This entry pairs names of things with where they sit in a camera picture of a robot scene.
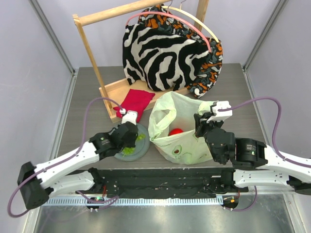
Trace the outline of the red apple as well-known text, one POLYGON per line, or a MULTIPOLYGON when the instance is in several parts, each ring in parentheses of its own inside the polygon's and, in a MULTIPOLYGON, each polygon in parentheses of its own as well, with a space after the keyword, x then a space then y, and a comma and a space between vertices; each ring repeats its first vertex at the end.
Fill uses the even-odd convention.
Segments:
POLYGON ((180 133, 183 133, 184 131, 180 128, 175 128, 175 129, 172 129, 170 130, 168 136, 172 136, 172 135, 176 135, 176 134, 180 134, 180 133))

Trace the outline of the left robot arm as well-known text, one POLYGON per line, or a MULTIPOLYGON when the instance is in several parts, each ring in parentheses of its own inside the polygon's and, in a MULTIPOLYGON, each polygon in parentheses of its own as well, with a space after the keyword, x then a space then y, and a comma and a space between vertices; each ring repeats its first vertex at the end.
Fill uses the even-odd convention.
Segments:
POLYGON ((77 169, 115 156, 124 148, 135 147, 138 127, 126 122, 107 133, 97 133, 77 151, 71 151, 59 158, 33 165, 24 163, 19 172, 17 184, 20 186, 25 207, 35 209, 50 198, 71 191, 91 191, 100 193, 105 181, 95 168, 73 174, 77 169))

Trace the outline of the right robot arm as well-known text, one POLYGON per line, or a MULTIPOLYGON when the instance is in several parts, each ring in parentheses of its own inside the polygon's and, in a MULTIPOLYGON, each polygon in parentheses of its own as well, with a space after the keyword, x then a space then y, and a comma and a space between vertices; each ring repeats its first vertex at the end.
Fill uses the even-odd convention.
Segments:
POLYGON ((195 136, 202 137, 213 160, 231 162, 234 172, 219 180, 226 192, 235 187, 277 185, 291 187, 301 195, 311 193, 311 161, 281 154, 271 146, 251 138, 236 138, 222 129, 221 117, 213 113, 194 114, 195 136))

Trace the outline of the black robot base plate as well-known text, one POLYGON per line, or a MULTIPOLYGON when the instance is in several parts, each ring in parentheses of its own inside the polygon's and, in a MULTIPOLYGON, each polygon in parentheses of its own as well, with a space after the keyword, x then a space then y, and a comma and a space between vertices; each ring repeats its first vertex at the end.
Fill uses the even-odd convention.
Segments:
POLYGON ((233 181, 233 168, 100 169, 104 182, 85 194, 122 199, 199 199, 248 192, 233 181))

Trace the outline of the pale green plastic bag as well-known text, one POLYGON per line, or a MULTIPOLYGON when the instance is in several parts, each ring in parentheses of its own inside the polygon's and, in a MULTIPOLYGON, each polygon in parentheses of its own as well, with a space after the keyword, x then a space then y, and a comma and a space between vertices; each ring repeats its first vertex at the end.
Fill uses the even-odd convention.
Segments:
POLYGON ((149 117, 148 133, 150 141, 168 161, 194 165, 212 159, 204 138, 194 135, 193 115, 199 114, 198 109, 203 102, 173 91, 156 100, 149 117), (175 128, 184 132, 168 136, 175 128))

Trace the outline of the green grape bunch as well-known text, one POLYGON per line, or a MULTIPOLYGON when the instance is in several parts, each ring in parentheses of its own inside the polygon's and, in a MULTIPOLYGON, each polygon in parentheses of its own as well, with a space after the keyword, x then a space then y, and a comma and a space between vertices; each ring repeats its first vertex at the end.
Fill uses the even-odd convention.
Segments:
POLYGON ((137 153, 139 150, 141 150, 141 143, 143 142, 143 140, 145 139, 145 134, 141 133, 137 136, 136 141, 135 141, 135 147, 134 148, 128 148, 125 147, 122 150, 122 155, 123 156, 131 156, 135 153, 137 153))

